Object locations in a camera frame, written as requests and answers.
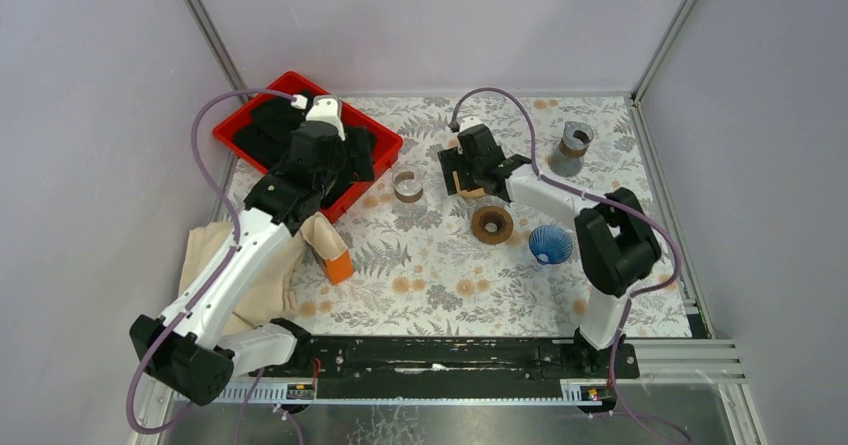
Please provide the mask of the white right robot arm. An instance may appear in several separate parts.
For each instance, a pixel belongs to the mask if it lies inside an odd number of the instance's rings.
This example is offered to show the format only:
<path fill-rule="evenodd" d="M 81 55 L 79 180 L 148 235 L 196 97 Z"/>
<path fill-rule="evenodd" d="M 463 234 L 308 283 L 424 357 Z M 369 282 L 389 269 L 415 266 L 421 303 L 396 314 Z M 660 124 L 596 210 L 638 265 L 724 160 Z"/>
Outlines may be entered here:
<path fill-rule="evenodd" d="M 530 158 L 506 156 L 480 122 L 449 128 L 458 143 L 438 154 L 448 194 L 482 190 L 574 230 L 593 292 L 578 328 L 586 342 L 575 347 L 573 361 L 583 375 L 601 375 L 613 363 L 610 346 L 624 316 L 626 295 L 661 258 L 661 247 L 638 199 L 624 188 L 600 196 L 558 183 L 542 174 Z"/>

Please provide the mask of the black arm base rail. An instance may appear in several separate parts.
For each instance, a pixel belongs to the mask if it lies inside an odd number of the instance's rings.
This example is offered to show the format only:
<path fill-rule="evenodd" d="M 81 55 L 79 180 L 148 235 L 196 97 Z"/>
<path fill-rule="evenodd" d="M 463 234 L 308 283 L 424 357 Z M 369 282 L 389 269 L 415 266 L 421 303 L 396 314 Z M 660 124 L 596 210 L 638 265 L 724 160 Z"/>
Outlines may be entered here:
<path fill-rule="evenodd" d="M 572 338 L 313 335 L 284 321 L 292 357 L 265 371 L 303 379 L 320 399 L 561 399 L 563 386 L 640 376 L 632 345 L 597 351 Z"/>

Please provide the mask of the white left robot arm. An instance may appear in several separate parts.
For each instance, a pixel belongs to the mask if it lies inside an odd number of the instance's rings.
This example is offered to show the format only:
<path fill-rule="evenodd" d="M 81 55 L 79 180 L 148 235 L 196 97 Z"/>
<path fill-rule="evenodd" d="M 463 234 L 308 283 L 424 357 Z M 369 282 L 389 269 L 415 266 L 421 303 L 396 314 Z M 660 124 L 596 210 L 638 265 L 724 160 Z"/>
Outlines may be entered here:
<path fill-rule="evenodd" d="M 276 366 L 296 376 L 309 366 L 306 332 L 279 320 L 227 335 L 237 304 L 272 257 L 289 244 L 334 186 L 375 179 L 376 139 L 364 127 L 339 131 L 307 120 L 290 148 L 252 188 L 228 239 L 188 289 L 158 317 L 139 316 L 130 338 L 141 369 L 191 403 L 214 401 L 235 376 Z"/>

